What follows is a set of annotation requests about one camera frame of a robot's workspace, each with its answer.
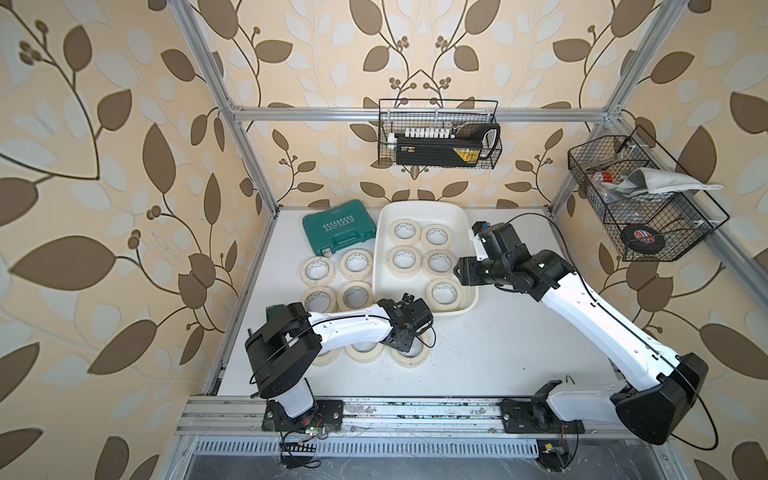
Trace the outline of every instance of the black mounting plate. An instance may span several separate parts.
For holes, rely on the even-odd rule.
[[[543,428],[534,423],[533,403],[525,400],[503,399],[501,403],[502,423],[504,424],[504,433],[554,433],[561,432],[561,426],[565,425],[566,435],[575,435],[584,433],[584,423],[581,420],[573,422],[563,422],[554,415],[554,421],[550,423],[549,428]]]
[[[316,407],[310,409],[304,415],[299,415],[295,419],[290,418],[283,406],[274,400],[266,403],[264,418],[261,422],[263,432],[295,432],[309,425],[310,420],[315,415],[320,414],[323,418],[323,426],[328,432],[338,432],[341,430],[341,422],[344,417],[344,401],[342,400],[317,400]]]

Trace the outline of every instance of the white plastic tray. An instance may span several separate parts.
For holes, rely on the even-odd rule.
[[[410,293],[416,298],[423,298],[427,285],[431,281],[423,272],[409,279],[403,280],[393,276],[386,266],[389,251],[399,245],[395,243],[389,230],[392,223],[407,218],[418,223],[423,229],[428,225],[445,225],[451,230],[453,241],[447,249],[458,259],[459,257],[473,257],[475,248],[469,240],[469,220],[461,207],[445,202],[434,201],[404,201],[389,204],[381,209],[379,223],[376,225],[376,244],[373,247],[373,295],[376,299],[391,298],[400,301],[404,293]],[[434,247],[428,248],[421,243],[412,245],[422,256]],[[452,279],[458,283],[458,279],[452,275]],[[471,310],[478,302],[478,287],[459,286],[462,290],[462,302],[458,309],[448,312],[434,312],[435,318],[461,315]]]

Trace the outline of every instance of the toolbox handle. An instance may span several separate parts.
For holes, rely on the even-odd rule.
[[[350,245],[354,245],[355,243],[360,241],[360,238],[361,238],[361,236],[360,236],[359,233],[357,233],[355,231],[351,231],[351,232],[348,232],[348,233],[343,233],[343,234],[340,234],[340,235],[336,235],[333,238],[333,241],[336,243],[336,246],[340,250],[340,249],[348,247]]]

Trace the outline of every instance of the teal toolbox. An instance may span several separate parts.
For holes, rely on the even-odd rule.
[[[318,257],[330,257],[342,248],[376,236],[376,224],[360,200],[307,215],[301,223],[312,251]]]

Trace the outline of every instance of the ventilation grille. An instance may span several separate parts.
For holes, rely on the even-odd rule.
[[[271,456],[280,452],[275,437],[218,437],[197,443],[197,455]],[[323,457],[537,458],[528,439],[374,439],[330,437],[313,440]]]

